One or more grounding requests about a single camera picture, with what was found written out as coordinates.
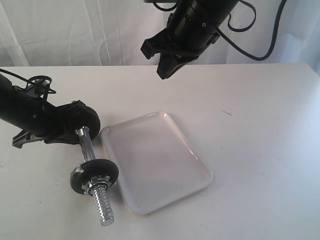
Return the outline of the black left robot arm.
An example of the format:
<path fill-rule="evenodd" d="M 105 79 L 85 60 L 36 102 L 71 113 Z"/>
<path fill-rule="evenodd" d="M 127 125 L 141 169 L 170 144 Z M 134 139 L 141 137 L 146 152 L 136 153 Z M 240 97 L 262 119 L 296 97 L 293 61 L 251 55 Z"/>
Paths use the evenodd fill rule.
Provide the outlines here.
<path fill-rule="evenodd" d="M 13 147 L 20 149 L 33 142 L 79 143 L 76 130 L 84 126 L 87 106 L 80 100 L 55 106 L 48 102 L 50 88 L 51 81 L 44 77 L 25 88 L 0 77 L 0 118 L 20 129 L 12 138 Z"/>

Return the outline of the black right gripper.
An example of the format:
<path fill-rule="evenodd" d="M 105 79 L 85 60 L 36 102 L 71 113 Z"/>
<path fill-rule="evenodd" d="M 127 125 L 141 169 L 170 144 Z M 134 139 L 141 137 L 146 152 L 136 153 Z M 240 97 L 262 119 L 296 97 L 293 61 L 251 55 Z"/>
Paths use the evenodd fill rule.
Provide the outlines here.
<path fill-rule="evenodd" d="M 234 0 L 180 0 L 166 28 L 145 39 L 140 50 L 148 60 L 160 54 L 156 72 L 168 79 L 208 48 L 234 7 Z"/>

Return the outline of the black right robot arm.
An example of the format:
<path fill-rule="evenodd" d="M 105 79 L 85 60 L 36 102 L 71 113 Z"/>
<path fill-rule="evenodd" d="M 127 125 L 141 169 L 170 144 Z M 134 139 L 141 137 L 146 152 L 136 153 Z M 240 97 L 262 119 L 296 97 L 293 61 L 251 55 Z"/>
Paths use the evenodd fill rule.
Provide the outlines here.
<path fill-rule="evenodd" d="M 180 0 L 166 27 L 145 39 L 140 50 L 147 59 L 160 55 L 156 72 L 161 79 L 168 79 L 218 40 L 218 27 L 237 3 L 236 0 Z"/>

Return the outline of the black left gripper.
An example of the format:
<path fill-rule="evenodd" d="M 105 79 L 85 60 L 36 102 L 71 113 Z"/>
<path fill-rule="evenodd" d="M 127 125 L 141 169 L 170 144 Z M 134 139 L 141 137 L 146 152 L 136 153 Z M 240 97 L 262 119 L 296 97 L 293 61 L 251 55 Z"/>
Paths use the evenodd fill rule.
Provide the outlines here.
<path fill-rule="evenodd" d="M 21 132 L 12 139 L 12 146 L 21 149 L 24 144 L 79 144 L 76 130 L 84 125 L 77 122 L 75 112 L 80 100 L 54 106 L 38 100 L 9 101 L 9 122 Z"/>

